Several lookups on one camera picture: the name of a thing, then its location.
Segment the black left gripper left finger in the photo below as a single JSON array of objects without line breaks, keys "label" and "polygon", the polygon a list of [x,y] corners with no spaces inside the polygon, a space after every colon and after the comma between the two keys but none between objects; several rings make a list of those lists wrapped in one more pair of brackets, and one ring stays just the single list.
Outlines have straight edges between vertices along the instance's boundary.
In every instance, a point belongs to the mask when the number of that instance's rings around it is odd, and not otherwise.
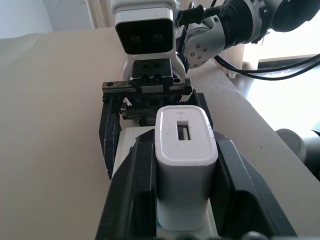
[{"label": "black left gripper left finger", "polygon": [[95,239],[153,240],[157,236],[155,131],[139,135],[111,179]]}]

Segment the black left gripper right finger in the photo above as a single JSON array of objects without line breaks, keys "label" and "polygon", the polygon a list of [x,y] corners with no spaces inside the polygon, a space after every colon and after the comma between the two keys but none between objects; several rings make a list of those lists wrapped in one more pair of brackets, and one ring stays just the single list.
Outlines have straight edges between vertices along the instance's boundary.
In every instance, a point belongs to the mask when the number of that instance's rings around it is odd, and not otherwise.
[{"label": "black left gripper right finger", "polygon": [[249,232],[269,238],[297,236],[263,176],[229,138],[218,132],[214,136],[218,159],[209,199],[218,236],[240,239]]}]

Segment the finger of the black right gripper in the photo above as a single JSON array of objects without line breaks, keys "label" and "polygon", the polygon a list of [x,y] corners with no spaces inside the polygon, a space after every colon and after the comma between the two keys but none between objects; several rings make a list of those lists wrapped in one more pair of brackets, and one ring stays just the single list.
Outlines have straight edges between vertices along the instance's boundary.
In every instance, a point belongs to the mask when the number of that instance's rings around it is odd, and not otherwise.
[{"label": "finger of the black right gripper", "polygon": [[189,104],[202,108],[208,117],[210,125],[211,126],[213,125],[210,110],[208,108],[207,101],[205,99],[205,95],[203,93],[201,93],[201,92],[197,93],[196,89],[193,89],[192,94],[189,97]]},{"label": "finger of the black right gripper", "polygon": [[103,160],[110,180],[114,172],[119,136],[122,130],[120,112],[123,101],[123,97],[104,96],[102,98],[103,106],[98,134]]}]

